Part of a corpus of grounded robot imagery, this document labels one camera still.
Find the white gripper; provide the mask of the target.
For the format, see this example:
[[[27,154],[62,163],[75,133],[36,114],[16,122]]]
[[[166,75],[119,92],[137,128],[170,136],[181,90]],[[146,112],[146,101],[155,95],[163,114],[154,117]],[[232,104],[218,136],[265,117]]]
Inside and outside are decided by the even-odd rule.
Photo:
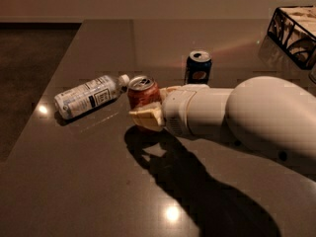
[[[184,86],[170,86],[160,88],[159,102],[134,108],[129,112],[134,123],[140,127],[161,131],[164,126],[178,136],[190,135],[188,125],[189,104],[195,94],[208,89],[205,84],[187,84]]]

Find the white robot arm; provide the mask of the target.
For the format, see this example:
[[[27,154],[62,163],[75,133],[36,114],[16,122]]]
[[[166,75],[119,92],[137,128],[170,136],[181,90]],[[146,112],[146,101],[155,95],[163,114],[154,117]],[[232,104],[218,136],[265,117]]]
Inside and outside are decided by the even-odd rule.
[[[162,100],[129,111],[149,130],[251,151],[313,179],[316,176],[316,97],[286,80],[260,76],[233,89],[187,84],[159,90]]]

